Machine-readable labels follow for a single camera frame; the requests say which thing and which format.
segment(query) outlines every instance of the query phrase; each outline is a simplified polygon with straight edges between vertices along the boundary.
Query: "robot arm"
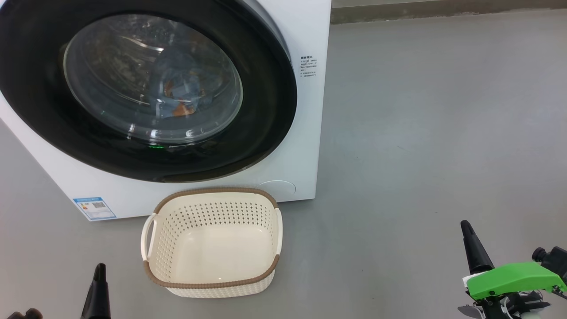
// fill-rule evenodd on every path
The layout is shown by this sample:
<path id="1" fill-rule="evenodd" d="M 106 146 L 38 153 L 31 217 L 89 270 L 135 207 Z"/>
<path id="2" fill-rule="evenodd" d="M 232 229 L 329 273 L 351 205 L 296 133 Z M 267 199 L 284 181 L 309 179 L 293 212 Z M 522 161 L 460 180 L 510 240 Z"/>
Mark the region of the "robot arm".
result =
<path id="1" fill-rule="evenodd" d="M 470 223 L 461 222 L 470 276 L 463 278 L 473 305 L 459 307 L 477 319 L 537 319 L 538 311 L 550 306 L 538 290 L 565 299 L 567 291 L 567 251 L 555 247 L 551 253 L 538 248 L 532 259 L 541 265 L 513 263 L 494 268 Z"/>

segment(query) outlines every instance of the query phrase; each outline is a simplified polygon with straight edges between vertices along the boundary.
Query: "energy label sticker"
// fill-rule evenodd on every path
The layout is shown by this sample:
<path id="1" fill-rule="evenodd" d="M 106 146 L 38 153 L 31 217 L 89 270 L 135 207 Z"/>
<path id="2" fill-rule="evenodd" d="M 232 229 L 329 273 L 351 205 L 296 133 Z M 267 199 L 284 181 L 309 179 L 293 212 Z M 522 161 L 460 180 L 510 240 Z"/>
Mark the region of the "energy label sticker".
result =
<path id="1" fill-rule="evenodd" d="M 89 220 L 116 218 L 116 215 L 100 197 L 74 198 L 73 201 Z"/>

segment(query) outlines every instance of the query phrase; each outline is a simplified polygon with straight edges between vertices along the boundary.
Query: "wall baseboard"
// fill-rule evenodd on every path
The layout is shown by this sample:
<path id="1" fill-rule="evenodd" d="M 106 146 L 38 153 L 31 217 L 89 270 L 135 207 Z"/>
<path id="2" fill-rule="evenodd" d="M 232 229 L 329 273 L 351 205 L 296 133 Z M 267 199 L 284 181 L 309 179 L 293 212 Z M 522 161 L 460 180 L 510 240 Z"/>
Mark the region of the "wall baseboard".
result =
<path id="1" fill-rule="evenodd" d="M 433 0 L 338 7 L 331 10 L 331 24 L 541 9 L 567 9 L 567 0 Z"/>

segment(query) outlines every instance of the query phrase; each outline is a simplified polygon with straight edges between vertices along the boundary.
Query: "brown basket rim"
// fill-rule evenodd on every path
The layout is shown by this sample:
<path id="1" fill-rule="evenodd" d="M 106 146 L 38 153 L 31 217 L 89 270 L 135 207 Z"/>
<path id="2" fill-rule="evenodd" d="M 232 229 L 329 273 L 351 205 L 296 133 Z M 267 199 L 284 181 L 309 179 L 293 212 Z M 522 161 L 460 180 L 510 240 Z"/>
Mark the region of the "brown basket rim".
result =
<path id="1" fill-rule="evenodd" d="M 164 198 L 161 202 L 159 202 L 159 204 L 155 207 L 154 213 L 159 214 L 159 211 L 163 208 L 163 206 L 174 198 L 187 196 L 187 195 L 223 193 L 223 192 L 242 192 L 242 193 L 262 195 L 270 200 L 270 202 L 274 206 L 274 209 L 278 208 L 278 203 L 276 202 L 276 200 L 269 193 L 263 190 L 258 190 L 254 188 L 244 188 L 244 187 L 216 187 L 216 188 L 202 188 L 202 189 L 190 190 L 190 191 L 181 191 L 171 194 L 170 196 Z M 274 257 L 274 261 L 272 262 L 270 267 L 263 274 L 256 276 L 254 278 L 237 280 L 233 282 L 225 282 L 225 283 L 205 283 L 205 284 L 182 284 L 182 283 L 164 282 L 163 280 L 158 279 L 154 275 L 154 273 L 151 272 L 149 261 L 144 261 L 143 266 L 144 266 L 144 270 L 146 271 L 146 275 L 150 278 L 150 280 L 162 287 L 177 288 L 177 289 L 213 289 L 213 288 L 228 288 L 235 286 L 243 286 L 262 281 L 265 278 L 267 278 L 274 271 L 274 269 L 276 269 L 276 265 L 278 264 L 279 260 L 280 260 L 280 255 L 277 254 Z"/>

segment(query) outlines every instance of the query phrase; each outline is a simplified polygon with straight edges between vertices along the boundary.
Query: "white washing machine body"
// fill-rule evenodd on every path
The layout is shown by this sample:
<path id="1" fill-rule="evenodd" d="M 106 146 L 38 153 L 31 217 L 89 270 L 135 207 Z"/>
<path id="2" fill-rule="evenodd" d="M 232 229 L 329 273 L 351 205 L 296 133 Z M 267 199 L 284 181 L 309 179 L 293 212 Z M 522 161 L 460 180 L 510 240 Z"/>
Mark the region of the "white washing machine body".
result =
<path id="1" fill-rule="evenodd" d="M 79 161 L 47 142 L 22 120 L 4 95 L 0 96 L 0 117 L 89 220 L 149 215 L 166 196 L 196 188 L 253 187 L 268 191 L 279 202 L 313 199 L 331 0 L 259 0 L 259 4 L 273 19 L 287 46 L 297 83 L 297 109 L 279 146 L 249 167 L 195 182 L 164 183 L 123 177 Z M 0 5 L 11 4 L 0 0 Z"/>

